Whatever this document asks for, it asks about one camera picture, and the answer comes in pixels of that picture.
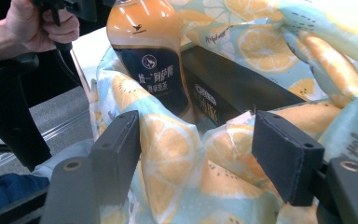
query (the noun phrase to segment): box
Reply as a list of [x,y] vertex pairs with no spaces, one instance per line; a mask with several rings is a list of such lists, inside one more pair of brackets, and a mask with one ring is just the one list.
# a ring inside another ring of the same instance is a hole
[[273,110],[304,100],[256,72],[202,47],[182,52],[185,81],[194,106],[220,126],[251,110]]

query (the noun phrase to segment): dark blue label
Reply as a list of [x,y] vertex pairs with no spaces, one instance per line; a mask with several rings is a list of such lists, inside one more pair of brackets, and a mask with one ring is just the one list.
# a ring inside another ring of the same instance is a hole
[[115,49],[132,78],[179,116],[188,106],[179,56],[170,49]]

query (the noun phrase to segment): juice bottle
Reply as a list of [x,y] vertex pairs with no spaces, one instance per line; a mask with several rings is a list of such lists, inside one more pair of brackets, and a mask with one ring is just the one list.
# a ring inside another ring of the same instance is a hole
[[131,77],[174,115],[193,122],[180,59],[180,24],[165,0],[117,0],[106,32]]

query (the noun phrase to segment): hand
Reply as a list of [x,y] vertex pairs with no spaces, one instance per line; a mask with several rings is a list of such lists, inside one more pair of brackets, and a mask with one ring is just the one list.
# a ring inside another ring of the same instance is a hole
[[53,21],[51,11],[43,12],[34,7],[31,0],[12,0],[5,19],[10,34],[26,51],[41,52],[55,49],[55,42],[69,43],[79,37],[79,21],[66,9],[59,10],[61,26]]

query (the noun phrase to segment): plastic bag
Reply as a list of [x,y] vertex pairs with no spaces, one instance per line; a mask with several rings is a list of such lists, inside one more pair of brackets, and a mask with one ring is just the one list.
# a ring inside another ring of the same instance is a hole
[[[308,101],[272,112],[322,143],[325,160],[358,160],[358,2],[170,2],[193,43]],[[141,118],[143,152],[130,200],[104,210],[104,222],[317,222],[315,206],[284,204],[256,162],[251,113],[199,135],[126,76],[112,49],[91,90],[95,138],[117,114],[138,110]]]

